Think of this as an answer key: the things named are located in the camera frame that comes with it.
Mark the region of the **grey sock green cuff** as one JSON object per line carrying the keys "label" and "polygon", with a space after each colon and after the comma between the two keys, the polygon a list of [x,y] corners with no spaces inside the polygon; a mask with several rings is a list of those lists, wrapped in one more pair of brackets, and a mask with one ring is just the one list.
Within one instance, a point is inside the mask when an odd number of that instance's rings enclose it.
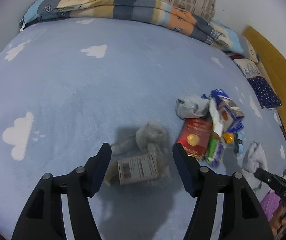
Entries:
{"label": "grey sock green cuff", "polygon": [[243,158],[242,175],[254,192],[262,187],[262,182],[254,176],[258,168],[267,171],[268,163],[261,143],[253,141]]}

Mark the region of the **orange wrapper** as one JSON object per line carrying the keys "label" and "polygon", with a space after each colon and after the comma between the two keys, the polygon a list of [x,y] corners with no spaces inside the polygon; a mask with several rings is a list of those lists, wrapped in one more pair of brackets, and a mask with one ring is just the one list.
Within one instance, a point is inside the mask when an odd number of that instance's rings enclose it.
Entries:
{"label": "orange wrapper", "polygon": [[223,133],[222,137],[223,137],[226,144],[233,144],[234,143],[235,137],[234,137],[233,133]]}

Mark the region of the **grey medicine box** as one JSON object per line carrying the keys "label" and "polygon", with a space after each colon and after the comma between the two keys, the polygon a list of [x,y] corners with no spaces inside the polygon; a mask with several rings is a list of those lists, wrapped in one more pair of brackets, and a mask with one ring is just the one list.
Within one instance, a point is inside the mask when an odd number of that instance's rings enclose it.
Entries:
{"label": "grey medicine box", "polygon": [[156,160],[151,154],[118,160],[118,173],[121,185],[155,180],[159,177]]}

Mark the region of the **purple plastic basket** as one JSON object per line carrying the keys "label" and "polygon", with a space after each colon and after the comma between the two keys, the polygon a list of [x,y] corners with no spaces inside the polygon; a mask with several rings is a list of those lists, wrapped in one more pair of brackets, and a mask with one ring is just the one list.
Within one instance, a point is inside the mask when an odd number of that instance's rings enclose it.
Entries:
{"label": "purple plastic basket", "polygon": [[280,203],[280,198],[274,191],[270,191],[260,202],[262,209],[270,221],[273,217],[274,212],[277,210]]}

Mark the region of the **small light blue box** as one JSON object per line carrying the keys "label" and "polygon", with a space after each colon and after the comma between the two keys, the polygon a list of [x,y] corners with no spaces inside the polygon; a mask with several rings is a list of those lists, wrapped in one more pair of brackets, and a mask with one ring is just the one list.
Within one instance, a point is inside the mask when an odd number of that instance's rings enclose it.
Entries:
{"label": "small light blue box", "polygon": [[234,133],[234,152],[235,154],[242,154],[243,151],[243,135],[242,133]]}

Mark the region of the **black smartphone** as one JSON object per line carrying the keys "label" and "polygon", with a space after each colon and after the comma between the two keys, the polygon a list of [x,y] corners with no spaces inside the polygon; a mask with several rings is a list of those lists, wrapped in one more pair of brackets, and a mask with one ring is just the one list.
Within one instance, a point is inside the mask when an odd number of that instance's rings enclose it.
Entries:
{"label": "black smartphone", "polygon": [[285,141],[286,141],[286,131],[285,131],[285,128],[284,128],[284,126],[281,124],[280,126],[280,129],[281,129],[281,131],[282,131],[282,133],[283,133],[283,137],[284,137],[284,139],[285,139]]}

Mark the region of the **blue patterned snack wrapper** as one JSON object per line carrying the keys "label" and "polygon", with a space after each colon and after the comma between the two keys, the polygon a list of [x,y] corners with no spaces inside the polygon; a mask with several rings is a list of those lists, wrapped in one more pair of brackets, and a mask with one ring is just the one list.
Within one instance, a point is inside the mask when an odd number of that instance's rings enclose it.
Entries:
{"label": "blue patterned snack wrapper", "polygon": [[217,149],[217,154],[215,156],[214,161],[212,163],[208,163],[210,167],[218,167],[223,157],[223,154],[224,154],[224,145],[222,142],[220,142],[220,146]]}

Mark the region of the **green white small carton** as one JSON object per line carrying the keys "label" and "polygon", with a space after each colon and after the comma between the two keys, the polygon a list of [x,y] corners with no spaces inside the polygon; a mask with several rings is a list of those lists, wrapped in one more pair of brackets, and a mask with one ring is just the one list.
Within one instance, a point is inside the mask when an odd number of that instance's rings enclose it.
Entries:
{"label": "green white small carton", "polygon": [[206,151],[206,155],[205,155],[205,159],[207,163],[212,163],[215,159],[215,156],[217,154],[217,149],[220,146],[220,140],[217,139],[210,139],[208,147],[207,147],[207,151]]}

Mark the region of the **blue milk carton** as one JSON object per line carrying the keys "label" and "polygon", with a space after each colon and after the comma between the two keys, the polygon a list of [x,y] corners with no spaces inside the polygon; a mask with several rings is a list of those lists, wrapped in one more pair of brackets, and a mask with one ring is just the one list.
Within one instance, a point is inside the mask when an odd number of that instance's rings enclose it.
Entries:
{"label": "blue milk carton", "polygon": [[223,122],[223,131],[232,133],[245,117],[241,109],[230,99],[224,96],[220,97],[218,111]]}

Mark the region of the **dark blue flat box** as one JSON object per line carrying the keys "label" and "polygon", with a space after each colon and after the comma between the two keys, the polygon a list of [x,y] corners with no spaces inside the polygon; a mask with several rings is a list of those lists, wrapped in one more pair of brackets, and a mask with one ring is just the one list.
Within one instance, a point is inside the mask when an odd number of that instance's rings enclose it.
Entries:
{"label": "dark blue flat box", "polygon": [[238,133],[244,128],[244,113],[223,90],[212,90],[209,99],[215,101],[223,133]]}

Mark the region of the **white open paper box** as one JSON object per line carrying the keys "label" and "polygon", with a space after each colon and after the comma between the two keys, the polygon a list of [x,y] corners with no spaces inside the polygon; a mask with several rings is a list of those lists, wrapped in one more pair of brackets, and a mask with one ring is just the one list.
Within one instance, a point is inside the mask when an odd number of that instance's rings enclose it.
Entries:
{"label": "white open paper box", "polygon": [[223,124],[221,122],[221,116],[217,110],[217,104],[214,99],[210,99],[208,107],[211,119],[212,119],[212,131],[219,137],[223,134]]}

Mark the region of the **red gold cigarette box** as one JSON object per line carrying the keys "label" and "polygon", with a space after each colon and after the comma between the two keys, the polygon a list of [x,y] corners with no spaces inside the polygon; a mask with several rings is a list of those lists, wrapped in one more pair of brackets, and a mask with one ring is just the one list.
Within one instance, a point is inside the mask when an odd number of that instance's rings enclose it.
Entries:
{"label": "red gold cigarette box", "polygon": [[188,118],[183,124],[177,143],[183,146],[189,156],[200,160],[206,153],[211,133],[211,120]]}

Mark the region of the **wooden headboard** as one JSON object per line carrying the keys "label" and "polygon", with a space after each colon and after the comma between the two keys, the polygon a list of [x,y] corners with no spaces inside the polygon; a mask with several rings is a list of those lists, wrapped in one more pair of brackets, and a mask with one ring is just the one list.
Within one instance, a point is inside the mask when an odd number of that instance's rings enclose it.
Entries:
{"label": "wooden headboard", "polygon": [[243,36],[249,40],[255,51],[260,55],[263,67],[282,102],[282,106],[278,109],[278,114],[286,132],[286,59],[253,27],[246,27],[243,31]]}

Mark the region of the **navy star pillow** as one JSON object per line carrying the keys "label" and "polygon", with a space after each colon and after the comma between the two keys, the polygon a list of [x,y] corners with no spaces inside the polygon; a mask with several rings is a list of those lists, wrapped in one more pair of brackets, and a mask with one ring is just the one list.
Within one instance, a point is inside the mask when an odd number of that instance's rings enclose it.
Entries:
{"label": "navy star pillow", "polygon": [[253,88],[262,109],[273,109],[282,105],[280,98],[259,71],[257,64],[239,54],[228,53],[227,55],[237,65]]}

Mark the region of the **crumpled grey plastic wrap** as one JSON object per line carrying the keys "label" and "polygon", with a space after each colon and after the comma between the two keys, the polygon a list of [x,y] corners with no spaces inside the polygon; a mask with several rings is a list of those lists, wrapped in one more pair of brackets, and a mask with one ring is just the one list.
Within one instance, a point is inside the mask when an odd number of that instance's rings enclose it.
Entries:
{"label": "crumpled grey plastic wrap", "polygon": [[103,180],[108,186],[120,184],[118,160],[144,154],[151,154],[155,158],[159,177],[155,180],[139,182],[139,184],[157,186],[170,178],[168,133],[163,126],[148,122],[135,133],[114,142],[111,148],[113,162],[108,167]]}

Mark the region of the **light blue cloud bedsheet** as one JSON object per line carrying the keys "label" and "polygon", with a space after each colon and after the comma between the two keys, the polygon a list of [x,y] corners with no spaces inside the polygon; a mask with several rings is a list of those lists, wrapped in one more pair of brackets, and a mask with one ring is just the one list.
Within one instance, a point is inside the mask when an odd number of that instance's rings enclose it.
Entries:
{"label": "light blue cloud bedsheet", "polygon": [[259,142],[268,170],[286,169],[275,110],[262,109],[220,50],[163,27],[69,18],[26,28],[0,53],[0,231],[11,237],[41,176],[70,173],[104,142],[147,122],[172,145],[177,98],[222,89],[243,111],[244,147]]}

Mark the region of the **patchwork folded quilt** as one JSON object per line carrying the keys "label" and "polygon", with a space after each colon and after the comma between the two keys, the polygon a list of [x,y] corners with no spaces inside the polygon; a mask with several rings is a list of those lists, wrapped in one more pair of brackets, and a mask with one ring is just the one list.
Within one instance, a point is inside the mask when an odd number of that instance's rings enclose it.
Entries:
{"label": "patchwork folded quilt", "polygon": [[163,0],[36,0],[20,23],[25,28],[40,21],[71,17],[112,18],[149,23],[246,58],[256,54],[243,35]]}

